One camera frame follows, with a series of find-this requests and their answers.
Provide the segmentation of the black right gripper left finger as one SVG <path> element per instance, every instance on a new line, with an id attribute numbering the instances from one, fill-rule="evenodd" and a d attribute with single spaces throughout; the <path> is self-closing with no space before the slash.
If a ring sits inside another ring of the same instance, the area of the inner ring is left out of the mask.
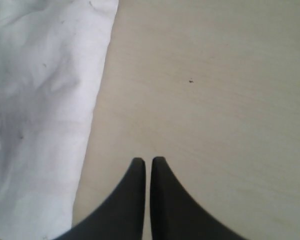
<path id="1" fill-rule="evenodd" d="M 58 240 L 141 240 L 146 201 L 146 165 L 134 158 L 125 175 L 87 218 Z"/>

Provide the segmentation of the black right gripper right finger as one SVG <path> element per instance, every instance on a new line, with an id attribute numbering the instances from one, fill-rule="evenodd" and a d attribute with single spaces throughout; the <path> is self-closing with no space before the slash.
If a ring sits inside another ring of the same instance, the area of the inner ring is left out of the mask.
<path id="1" fill-rule="evenodd" d="M 154 240 L 242 240 L 185 190 L 162 156 L 152 160 L 150 222 Z"/>

